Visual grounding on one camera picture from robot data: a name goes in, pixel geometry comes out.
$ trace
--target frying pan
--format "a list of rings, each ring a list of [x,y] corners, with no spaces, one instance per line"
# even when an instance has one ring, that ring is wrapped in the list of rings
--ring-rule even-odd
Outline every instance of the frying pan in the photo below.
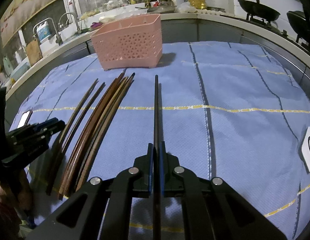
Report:
[[[292,29],[298,36],[310,44],[310,19],[307,13],[305,14],[302,11],[289,11],[287,13],[287,18]]]
[[[256,2],[238,0],[238,2],[242,9],[248,14],[263,18],[269,22],[276,21],[280,16],[278,11],[259,3],[259,0],[256,0]]]

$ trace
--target metal screw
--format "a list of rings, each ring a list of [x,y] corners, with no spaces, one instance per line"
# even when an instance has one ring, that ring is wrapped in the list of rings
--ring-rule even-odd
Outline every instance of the metal screw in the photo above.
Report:
[[[179,173],[183,173],[185,170],[183,167],[177,166],[174,168],[174,171],[179,174]]]
[[[129,168],[128,172],[129,172],[130,174],[136,174],[136,173],[139,172],[139,170],[138,170],[138,168],[136,168],[136,167],[132,167],[132,168]]]
[[[212,180],[213,184],[215,184],[216,186],[219,186],[223,183],[223,180],[219,177],[216,177]]]
[[[97,184],[100,184],[101,182],[101,179],[99,177],[93,177],[90,179],[89,181],[92,185],[97,185]]]

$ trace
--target faucet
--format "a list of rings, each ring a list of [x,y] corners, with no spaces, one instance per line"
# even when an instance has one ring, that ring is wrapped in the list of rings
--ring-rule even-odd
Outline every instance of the faucet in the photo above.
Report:
[[[81,34],[81,33],[82,33],[82,30],[80,29],[80,27],[79,27],[79,25],[78,25],[78,22],[77,22],[76,15],[75,15],[75,13],[73,13],[73,12],[64,13],[64,14],[60,17],[60,19],[59,19],[59,21],[58,21],[58,26],[60,26],[60,24],[61,24],[61,19],[62,19],[62,17],[63,17],[64,15],[66,15],[66,14],[71,14],[71,15],[74,16],[75,24],[76,24],[76,27],[77,27],[77,34]]]
[[[61,35],[59,34],[59,32],[58,32],[58,30],[57,30],[57,28],[56,28],[56,24],[55,24],[54,20],[53,20],[52,18],[50,18],[50,17],[49,17],[49,18],[46,18],[45,20],[40,21],[39,23],[37,23],[37,24],[34,26],[34,28],[33,28],[33,34],[36,35],[35,28],[36,28],[38,25],[40,25],[41,23],[43,23],[43,22],[45,22],[45,21],[47,21],[47,20],[51,20],[52,23],[53,23],[53,26],[54,26],[54,29],[55,29],[55,32],[56,32],[56,43],[58,43],[58,45],[62,45],[62,44],[63,44],[62,37],[61,37]]]

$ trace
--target decorative banner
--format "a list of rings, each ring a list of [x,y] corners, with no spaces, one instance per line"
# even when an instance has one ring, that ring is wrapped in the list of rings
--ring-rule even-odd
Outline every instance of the decorative banner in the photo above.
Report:
[[[55,0],[13,0],[0,20],[3,46],[35,14]]]

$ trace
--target wooden chopstick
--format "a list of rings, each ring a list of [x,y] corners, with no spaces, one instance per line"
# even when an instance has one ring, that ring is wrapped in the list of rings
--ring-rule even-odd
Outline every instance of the wooden chopstick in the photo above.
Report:
[[[87,141],[87,137],[90,135],[90,130],[92,129],[92,127],[94,126],[101,110],[104,108],[105,106],[105,101],[108,101],[108,99],[111,97],[111,95],[113,94],[113,91],[116,89],[118,83],[121,81],[121,79],[124,76],[124,72],[122,72],[118,78],[114,79],[114,81],[112,82],[112,84],[108,87],[108,89],[106,90],[106,92],[104,93],[103,97],[101,98],[101,100],[98,102],[97,106],[95,107],[93,113],[91,114],[90,118],[88,119],[84,129],[82,130],[81,135],[79,136],[78,141],[76,142],[76,145],[72,151],[71,157],[67,163],[67,166],[64,170],[64,174],[62,177],[62,182],[61,182],[61,186],[60,186],[60,190],[59,193],[61,195],[63,195],[64,192],[64,188],[65,185],[67,184],[68,181],[68,177],[69,177],[69,172],[71,167],[74,165],[74,161],[76,161],[76,158],[78,158],[78,153],[80,148],[85,144],[85,142]]]
[[[87,92],[85,93],[85,95],[82,97],[81,101],[78,103],[77,107],[75,108],[74,112],[72,113],[70,119],[68,120],[64,130],[62,131],[61,135],[59,136],[58,142],[54,145],[55,147],[52,148],[52,157],[50,160],[50,163],[47,167],[47,171],[46,171],[46,175],[45,178],[48,179],[50,177],[51,171],[52,171],[52,167],[55,165],[55,160],[58,158],[58,155],[60,153],[60,149],[62,147],[62,144],[65,140],[65,137],[69,131],[69,129],[71,128],[71,125],[73,124],[77,114],[79,113],[80,109],[82,108],[83,104],[86,102],[86,100],[88,99],[88,97],[90,96],[90,94],[93,92],[96,84],[98,82],[98,79],[96,79],[93,84],[89,87],[89,89],[87,90]]]
[[[105,113],[107,113],[108,109],[112,106],[113,102],[117,98],[117,95],[120,93],[121,89],[125,85],[126,80],[127,80],[127,77],[123,78],[121,80],[121,82],[119,83],[119,86],[118,86],[116,92],[112,95],[112,98],[109,100],[106,107],[103,109],[97,125],[99,125],[101,120],[103,120]],[[74,182],[74,178],[77,178],[79,165],[80,165],[80,163],[82,163],[83,158],[85,157],[86,151],[84,151],[84,150],[86,150],[86,149],[87,149],[87,147],[85,147],[85,148],[83,147],[81,150],[79,150],[79,158],[76,159],[76,161],[74,162],[74,165],[72,166],[72,168],[70,170],[70,173],[68,174],[68,183],[66,184],[66,187],[64,188],[64,195],[66,195],[66,196],[68,196],[71,193],[70,192],[71,186]]]
[[[92,166],[92,164],[93,164],[93,162],[95,160],[95,157],[96,157],[97,151],[98,151],[98,149],[100,147],[100,144],[101,144],[101,142],[103,141],[103,139],[105,137],[105,134],[106,134],[106,132],[108,130],[108,127],[110,126],[111,121],[113,120],[113,118],[114,118],[114,116],[116,114],[116,111],[119,108],[120,103],[122,102],[124,96],[126,95],[130,85],[132,84],[132,80],[134,78],[134,75],[135,75],[135,73],[133,73],[130,76],[130,78],[127,80],[127,82],[125,83],[124,88],[122,89],[120,95],[117,97],[116,102],[112,106],[109,114],[107,115],[106,120],[103,123],[103,126],[101,127],[101,129],[100,129],[100,131],[98,133],[98,136],[97,136],[97,138],[96,138],[96,140],[94,142],[92,150],[90,151],[90,153],[88,155],[87,161],[85,163],[83,172],[81,173],[81,176],[80,176],[78,185],[76,187],[76,190],[79,190],[82,187],[82,185],[86,182],[89,170],[90,170],[90,168],[91,168],[91,166]]]
[[[81,172],[84,169],[84,165],[85,165],[86,159],[87,159],[88,154],[89,154],[89,152],[90,152],[90,150],[91,150],[91,148],[92,148],[92,146],[93,146],[93,144],[95,142],[95,139],[96,139],[96,137],[98,135],[98,132],[101,129],[101,127],[103,125],[103,122],[105,121],[105,118],[107,117],[111,107],[113,106],[113,104],[115,103],[115,101],[116,101],[117,97],[119,96],[120,92],[124,88],[124,85],[125,85],[125,82],[127,81],[127,79],[128,79],[127,77],[123,78],[123,80],[119,84],[119,87],[118,87],[117,91],[114,93],[113,97],[111,98],[111,100],[107,104],[105,110],[103,111],[102,115],[100,116],[97,125],[95,125],[95,130],[93,132],[92,140],[90,142],[90,145],[89,145],[88,149],[85,151],[85,156],[83,158],[83,161],[81,162],[81,167],[80,167],[78,175],[77,175],[75,186],[77,185],[77,183],[79,181]]]
[[[95,94],[92,96],[92,98],[89,100],[89,102],[85,106],[84,110],[82,111],[82,113],[78,117],[76,123],[74,124],[70,134],[68,135],[68,137],[67,137],[67,139],[65,141],[65,144],[63,146],[63,149],[61,149],[62,145],[60,144],[60,147],[58,149],[58,154],[56,156],[56,160],[54,162],[54,165],[50,168],[50,171],[48,171],[49,175],[47,177],[47,188],[46,188],[46,194],[47,195],[50,195],[51,192],[52,192],[52,188],[53,188],[53,185],[54,185],[54,181],[55,181],[58,169],[61,166],[62,160],[63,160],[63,158],[64,158],[64,156],[66,154],[68,146],[71,143],[71,140],[73,139],[73,137],[75,135],[75,132],[77,131],[77,128],[79,127],[79,125],[82,122],[85,114],[87,113],[87,111],[89,110],[89,108],[91,107],[91,105],[96,100],[96,98],[101,93],[101,91],[103,90],[104,87],[105,87],[105,82],[102,85],[100,85],[100,87],[97,89]]]

